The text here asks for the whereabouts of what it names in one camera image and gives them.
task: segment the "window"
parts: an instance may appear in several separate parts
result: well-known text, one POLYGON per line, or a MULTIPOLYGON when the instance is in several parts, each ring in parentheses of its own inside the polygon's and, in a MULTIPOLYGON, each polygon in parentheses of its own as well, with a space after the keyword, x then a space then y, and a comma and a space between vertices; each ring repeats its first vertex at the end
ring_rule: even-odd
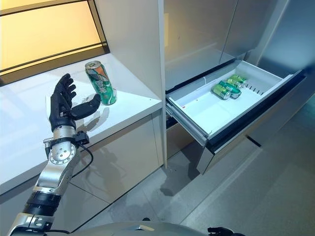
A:
POLYGON ((93 0, 2 0, 1 85, 109 52, 93 0))

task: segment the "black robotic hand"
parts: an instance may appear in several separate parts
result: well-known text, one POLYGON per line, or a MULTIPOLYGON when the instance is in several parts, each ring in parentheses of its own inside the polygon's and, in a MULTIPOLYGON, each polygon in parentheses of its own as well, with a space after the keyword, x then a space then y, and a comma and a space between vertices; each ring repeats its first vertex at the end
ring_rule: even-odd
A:
POLYGON ((97 111, 100 105, 100 96, 96 94, 94 98, 72 108, 72 99, 75 97, 76 86, 71 85, 73 79, 69 74, 65 74, 57 83, 53 95, 50 97, 49 121, 51 130, 60 125, 69 125, 76 128, 75 120, 83 119, 97 111))

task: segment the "open drawer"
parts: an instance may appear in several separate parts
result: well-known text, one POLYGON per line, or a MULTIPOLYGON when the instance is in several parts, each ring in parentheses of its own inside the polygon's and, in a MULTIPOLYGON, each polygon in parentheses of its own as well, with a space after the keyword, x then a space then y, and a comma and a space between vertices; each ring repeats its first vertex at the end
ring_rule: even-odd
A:
POLYGON ((166 111, 203 146, 197 169, 204 173, 243 139, 259 145, 250 133, 272 119, 305 78, 303 71, 280 78, 245 61, 233 61, 169 92, 166 111), (248 79, 240 97, 222 100, 211 92, 213 85, 233 74, 248 79))

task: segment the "white shelf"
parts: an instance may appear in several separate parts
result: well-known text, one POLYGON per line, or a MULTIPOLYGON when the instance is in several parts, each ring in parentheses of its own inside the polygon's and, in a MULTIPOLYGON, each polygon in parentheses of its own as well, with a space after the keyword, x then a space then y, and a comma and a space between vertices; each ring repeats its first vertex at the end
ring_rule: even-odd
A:
POLYGON ((92 145, 137 120, 157 111, 162 101, 112 54, 77 62, 0 88, 0 194, 40 173, 47 162, 43 139, 52 136, 46 117, 45 96, 50 96, 60 77, 70 73, 77 86, 73 105, 92 98, 95 91, 84 71, 88 61, 105 66, 117 102, 101 104, 98 111, 77 122, 92 145))

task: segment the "frosted glass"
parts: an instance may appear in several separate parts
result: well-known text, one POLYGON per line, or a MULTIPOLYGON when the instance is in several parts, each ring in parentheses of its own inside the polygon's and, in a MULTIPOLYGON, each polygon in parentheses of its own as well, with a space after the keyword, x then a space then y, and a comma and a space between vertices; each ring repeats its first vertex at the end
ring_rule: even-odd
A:
POLYGON ((0 26, 1 69, 100 42, 86 1, 1 16, 0 26))

